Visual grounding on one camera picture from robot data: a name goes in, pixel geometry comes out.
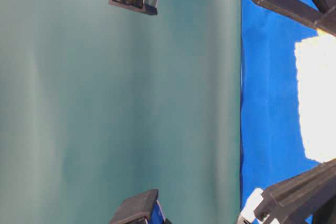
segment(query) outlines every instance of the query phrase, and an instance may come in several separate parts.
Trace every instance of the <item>teal surface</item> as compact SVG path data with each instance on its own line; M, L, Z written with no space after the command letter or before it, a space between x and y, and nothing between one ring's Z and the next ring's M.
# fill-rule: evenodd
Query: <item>teal surface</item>
M175 224L234 223L240 0L0 6L0 223L108 223L150 188Z

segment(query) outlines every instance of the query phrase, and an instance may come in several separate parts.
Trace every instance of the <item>white object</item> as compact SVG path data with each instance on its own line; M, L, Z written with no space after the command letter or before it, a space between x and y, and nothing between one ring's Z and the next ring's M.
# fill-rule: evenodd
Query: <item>white object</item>
M240 212L240 215L250 223L252 223L256 219L256 216L254 215L254 210L264 199L261 196L262 193L262 189L256 188L253 193L248 197L245 207Z
M323 34L296 43L301 136L306 157L336 158L336 37Z

